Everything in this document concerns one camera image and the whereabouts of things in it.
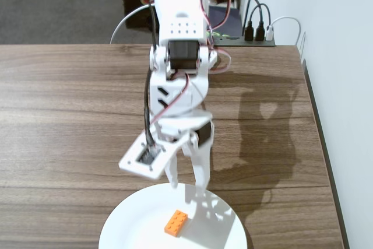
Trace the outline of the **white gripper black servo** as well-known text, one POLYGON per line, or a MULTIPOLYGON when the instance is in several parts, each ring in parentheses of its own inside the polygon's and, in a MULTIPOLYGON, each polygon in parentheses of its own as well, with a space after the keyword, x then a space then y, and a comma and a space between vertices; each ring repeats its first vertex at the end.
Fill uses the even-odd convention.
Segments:
MULTIPOLYGON (((182 152, 190 157, 197 190, 205 190, 210 180, 210 151, 214 141, 212 113, 192 110, 181 116, 164 117, 158 120, 164 135, 178 138, 190 132, 190 140, 182 145, 182 152)), ((164 171, 172 188, 178 185, 177 155, 166 164, 164 171)))

